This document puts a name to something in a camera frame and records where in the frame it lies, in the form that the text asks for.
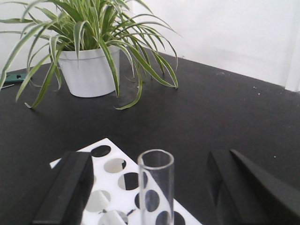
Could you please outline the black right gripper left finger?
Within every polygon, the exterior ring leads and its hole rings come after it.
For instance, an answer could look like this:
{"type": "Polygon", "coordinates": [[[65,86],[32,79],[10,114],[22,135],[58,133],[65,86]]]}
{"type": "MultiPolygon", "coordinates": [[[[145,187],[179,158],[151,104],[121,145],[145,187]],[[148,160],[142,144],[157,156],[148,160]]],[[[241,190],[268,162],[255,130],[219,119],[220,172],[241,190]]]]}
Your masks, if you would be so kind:
{"type": "Polygon", "coordinates": [[[66,152],[53,168],[54,180],[31,223],[79,225],[94,183],[93,162],[88,152],[66,152]]]}

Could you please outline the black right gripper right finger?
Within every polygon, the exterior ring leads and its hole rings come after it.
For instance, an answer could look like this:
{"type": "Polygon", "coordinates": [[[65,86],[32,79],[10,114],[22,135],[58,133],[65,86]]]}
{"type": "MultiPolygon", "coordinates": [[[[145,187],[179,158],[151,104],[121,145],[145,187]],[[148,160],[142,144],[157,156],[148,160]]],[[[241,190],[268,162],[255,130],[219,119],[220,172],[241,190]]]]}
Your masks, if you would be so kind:
{"type": "Polygon", "coordinates": [[[236,150],[212,150],[207,187],[221,225],[298,225],[300,192],[236,150]]]}

